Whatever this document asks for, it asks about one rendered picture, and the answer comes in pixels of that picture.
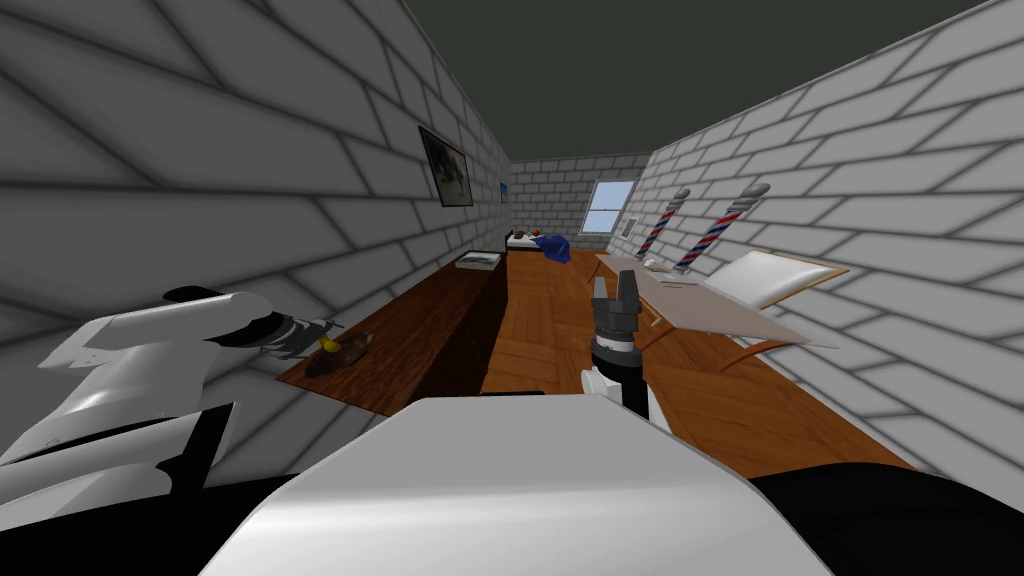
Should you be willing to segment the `pale wooden desk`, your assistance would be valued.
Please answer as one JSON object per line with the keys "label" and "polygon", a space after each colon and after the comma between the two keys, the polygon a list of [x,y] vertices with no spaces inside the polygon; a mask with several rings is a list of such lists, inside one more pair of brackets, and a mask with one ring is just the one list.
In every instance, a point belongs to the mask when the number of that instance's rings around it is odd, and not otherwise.
{"label": "pale wooden desk", "polygon": [[749,307],[702,287],[701,281],[686,279],[678,273],[648,272],[639,262],[625,257],[600,255],[598,259],[616,274],[626,269],[634,270],[639,296],[656,317],[652,325],[665,325],[642,342],[641,349],[652,346],[675,330],[702,331],[759,340],[757,344],[728,358],[717,368],[721,372],[750,357],[772,349],[794,345],[831,349],[837,347],[815,331],[795,329],[782,320],[766,315],[766,308]]}

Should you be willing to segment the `dark framed wall picture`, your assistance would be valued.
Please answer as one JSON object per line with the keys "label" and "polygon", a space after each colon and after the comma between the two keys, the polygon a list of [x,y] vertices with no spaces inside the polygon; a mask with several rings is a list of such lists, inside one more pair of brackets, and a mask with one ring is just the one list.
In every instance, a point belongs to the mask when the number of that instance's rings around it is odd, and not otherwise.
{"label": "dark framed wall picture", "polygon": [[443,207],[474,204],[465,155],[423,126],[418,127]]}

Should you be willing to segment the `red blue striped barber pole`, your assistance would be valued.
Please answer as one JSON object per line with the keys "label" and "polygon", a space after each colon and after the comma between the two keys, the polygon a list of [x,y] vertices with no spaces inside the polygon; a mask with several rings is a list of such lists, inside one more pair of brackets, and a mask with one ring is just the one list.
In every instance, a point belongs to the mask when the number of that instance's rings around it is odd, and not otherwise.
{"label": "red blue striped barber pole", "polygon": [[667,227],[671,218],[676,214],[679,208],[682,206],[683,202],[690,195],[691,191],[688,188],[683,188],[681,191],[677,192],[672,200],[667,204],[664,213],[659,216],[654,227],[651,229],[648,237],[641,245],[639,250],[635,253],[633,259],[635,261],[643,261],[649,252],[653,244],[658,240],[662,232]]}
{"label": "red blue striped barber pole", "polygon": [[703,237],[680,259],[674,266],[673,272],[686,274],[692,263],[734,222],[743,212],[751,207],[769,190],[768,183],[758,183],[749,187],[740,196],[734,200],[727,208],[725,214],[719,218],[703,235]]}

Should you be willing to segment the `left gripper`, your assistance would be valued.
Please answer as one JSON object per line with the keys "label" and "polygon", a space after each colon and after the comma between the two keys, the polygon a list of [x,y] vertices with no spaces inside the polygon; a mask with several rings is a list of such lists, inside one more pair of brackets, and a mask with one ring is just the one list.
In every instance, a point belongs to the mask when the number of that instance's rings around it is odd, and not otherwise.
{"label": "left gripper", "polygon": [[332,320],[307,321],[294,319],[291,330],[278,340],[270,342],[270,353],[276,359],[304,358],[310,347],[322,348],[329,340],[329,332],[337,326]]}

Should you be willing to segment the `dark brown wooden sideboard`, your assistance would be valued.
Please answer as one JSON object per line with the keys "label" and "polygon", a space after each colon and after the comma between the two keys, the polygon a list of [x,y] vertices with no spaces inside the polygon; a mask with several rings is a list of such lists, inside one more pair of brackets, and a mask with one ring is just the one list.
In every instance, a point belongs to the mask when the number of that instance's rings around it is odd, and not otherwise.
{"label": "dark brown wooden sideboard", "polygon": [[354,364],[309,378],[302,360],[279,380],[384,416],[423,398],[479,395],[508,303],[498,257],[490,271],[449,263],[353,326],[373,336]]}

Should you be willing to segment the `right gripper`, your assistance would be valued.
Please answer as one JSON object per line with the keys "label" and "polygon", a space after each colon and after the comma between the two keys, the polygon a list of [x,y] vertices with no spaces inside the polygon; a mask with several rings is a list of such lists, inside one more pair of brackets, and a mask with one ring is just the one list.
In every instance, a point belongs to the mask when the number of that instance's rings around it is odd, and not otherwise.
{"label": "right gripper", "polygon": [[616,299],[608,298],[605,278],[596,276],[593,279],[591,305],[598,337],[633,341],[639,330],[639,315],[642,312],[635,271],[626,269],[618,273]]}

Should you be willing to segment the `brown oval plate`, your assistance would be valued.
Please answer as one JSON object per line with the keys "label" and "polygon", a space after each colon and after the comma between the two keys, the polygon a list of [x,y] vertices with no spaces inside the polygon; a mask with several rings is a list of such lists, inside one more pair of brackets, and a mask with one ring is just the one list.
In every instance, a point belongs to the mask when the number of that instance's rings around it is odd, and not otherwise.
{"label": "brown oval plate", "polygon": [[341,346],[337,353],[327,353],[321,349],[312,356],[307,364],[304,376],[309,379],[332,374],[358,362],[370,348],[374,336],[369,332],[358,332],[343,338],[338,342]]}

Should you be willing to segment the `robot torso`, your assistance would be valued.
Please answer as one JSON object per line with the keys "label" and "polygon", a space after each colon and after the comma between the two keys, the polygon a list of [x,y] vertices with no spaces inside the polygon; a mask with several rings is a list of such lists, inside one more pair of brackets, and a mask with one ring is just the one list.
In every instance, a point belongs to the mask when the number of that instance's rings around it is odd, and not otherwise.
{"label": "robot torso", "polygon": [[831,576],[748,481],[600,395],[428,398],[299,474],[200,576]]}

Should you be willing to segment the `bright window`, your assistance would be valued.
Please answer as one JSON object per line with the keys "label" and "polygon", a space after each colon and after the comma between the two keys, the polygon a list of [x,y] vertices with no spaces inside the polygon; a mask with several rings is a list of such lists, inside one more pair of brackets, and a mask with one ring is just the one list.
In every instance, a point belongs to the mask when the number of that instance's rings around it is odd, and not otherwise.
{"label": "bright window", "polygon": [[636,184],[635,180],[598,180],[585,210],[580,235],[610,235]]}

